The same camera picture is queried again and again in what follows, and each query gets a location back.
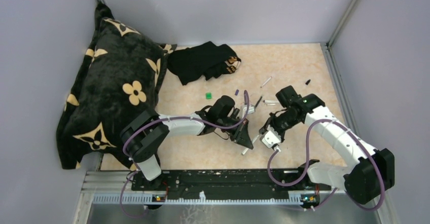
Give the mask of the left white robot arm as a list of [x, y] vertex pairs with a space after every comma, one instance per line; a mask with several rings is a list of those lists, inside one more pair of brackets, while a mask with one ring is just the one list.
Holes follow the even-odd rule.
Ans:
[[250, 103], [248, 95], [244, 99], [245, 104], [236, 108], [233, 98], [223, 95], [213, 105], [185, 116], [158, 114], [153, 108], [148, 108], [120, 133], [123, 152], [143, 175], [144, 185], [157, 190], [163, 182], [157, 151], [169, 137], [201, 136], [220, 129], [233, 143], [252, 150], [254, 146], [248, 132], [247, 117], [255, 112], [255, 106]]

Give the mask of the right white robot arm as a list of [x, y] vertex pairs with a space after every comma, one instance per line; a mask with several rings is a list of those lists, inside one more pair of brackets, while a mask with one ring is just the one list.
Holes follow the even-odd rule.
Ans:
[[[299, 185], [305, 190], [316, 184], [325, 184], [345, 191], [352, 200], [364, 205], [379, 198], [377, 207], [385, 200], [385, 193], [395, 184], [395, 157], [384, 148], [378, 150], [360, 139], [350, 128], [338, 120], [315, 94], [301, 96], [293, 86], [276, 93], [282, 110], [271, 113], [259, 130], [258, 140], [274, 153], [270, 161], [280, 153], [280, 144], [285, 133], [299, 123], [308, 127], [305, 136], [306, 160], [303, 170], [292, 182], [281, 182], [271, 173], [271, 162], [267, 173], [277, 185], [288, 187]], [[345, 167], [322, 162], [310, 162], [310, 134], [319, 134], [344, 160]]]

